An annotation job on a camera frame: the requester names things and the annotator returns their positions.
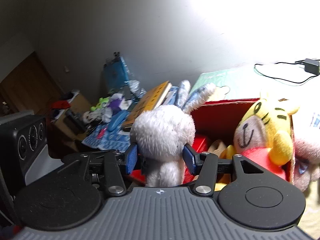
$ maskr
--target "power adapter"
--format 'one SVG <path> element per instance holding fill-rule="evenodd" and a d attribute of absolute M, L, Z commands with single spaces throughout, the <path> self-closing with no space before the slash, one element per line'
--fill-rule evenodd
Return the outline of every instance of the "power adapter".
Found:
<path fill-rule="evenodd" d="M 304 71 L 312 73 L 318 76 L 320 74 L 320 63 L 317 60 L 306 58 L 302 64 L 304 65 Z"/>

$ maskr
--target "rabbit ear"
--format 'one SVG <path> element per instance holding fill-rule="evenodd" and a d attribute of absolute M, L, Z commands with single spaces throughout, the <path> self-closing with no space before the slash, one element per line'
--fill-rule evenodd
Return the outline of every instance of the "rabbit ear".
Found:
<path fill-rule="evenodd" d="M 184 80 L 180 83 L 176 99 L 174 101 L 174 105 L 181 108 L 188 98 L 188 94 L 190 91 L 190 82 L 188 80 Z"/>
<path fill-rule="evenodd" d="M 213 83 L 207 83 L 197 88 L 191 93 L 184 106 L 181 108 L 182 111 L 186 114 L 190 114 L 192 110 L 202 106 L 209 97 L 214 94 L 215 90 L 216 85 Z"/>

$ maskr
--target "red plush body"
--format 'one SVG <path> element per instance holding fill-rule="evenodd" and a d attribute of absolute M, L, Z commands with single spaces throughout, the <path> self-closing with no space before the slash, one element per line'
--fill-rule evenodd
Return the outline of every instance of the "red plush body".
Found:
<path fill-rule="evenodd" d="M 269 159 L 267 148 L 251 148 L 245 150 L 241 154 L 259 164 L 263 168 L 267 169 L 268 171 L 271 171 L 272 173 L 278 175 L 282 179 L 286 179 L 285 171 L 281 167 L 275 165 Z"/>

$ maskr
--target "silver screw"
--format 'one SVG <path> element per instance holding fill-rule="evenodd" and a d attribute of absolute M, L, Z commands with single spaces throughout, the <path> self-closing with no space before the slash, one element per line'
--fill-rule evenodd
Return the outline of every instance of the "silver screw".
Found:
<path fill-rule="evenodd" d="M 111 186 L 108 188 L 108 191 L 113 194 L 120 194 L 124 191 L 124 188 L 121 186 Z"/>
<path fill-rule="evenodd" d="M 208 186 L 201 185 L 201 186 L 196 187 L 196 192 L 202 193 L 202 194 L 207 194 L 207 193 L 211 192 L 211 188 Z"/>

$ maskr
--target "plush toy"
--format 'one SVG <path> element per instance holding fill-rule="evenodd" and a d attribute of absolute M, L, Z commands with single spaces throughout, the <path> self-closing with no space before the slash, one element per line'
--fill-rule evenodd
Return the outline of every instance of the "plush toy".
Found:
<path fill-rule="evenodd" d="M 259 165 L 285 178 L 280 168 L 292 159 L 290 115 L 299 108 L 261 93 L 260 100 L 245 113 L 234 134 L 234 148 L 227 157 L 242 154 Z"/>
<path fill-rule="evenodd" d="M 90 108 L 90 110 L 93 112 L 93 111 L 95 111 L 95 110 L 97 110 L 99 108 L 104 108 L 104 107 L 108 106 L 108 102 L 109 102 L 109 97 L 107 97 L 107 98 L 99 98 L 99 103 L 97 103 L 96 106 L 92 106 Z"/>
<path fill-rule="evenodd" d="M 144 158 L 146 186 L 173 187 L 183 182 L 183 147 L 186 143 L 192 145 L 195 137 L 190 112 L 205 103 L 215 88 L 213 83 L 208 83 L 188 97 L 190 83 L 183 81 L 174 105 L 159 106 L 137 117 L 130 131 L 130 141 L 138 144 Z"/>
<path fill-rule="evenodd" d="M 89 124 L 93 121 L 103 121 L 109 123 L 112 117 L 112 109 L 110 107 L 98 108 L 93 112 L 84 112 L 82 115 L 83 122 Z"/>
<path fill-rule="evenodd" d="M 305 191 L 310 181 L 320 177 L 320 105 L 301 106 L 292 120 L 296 156 L 293 183 Z"/>

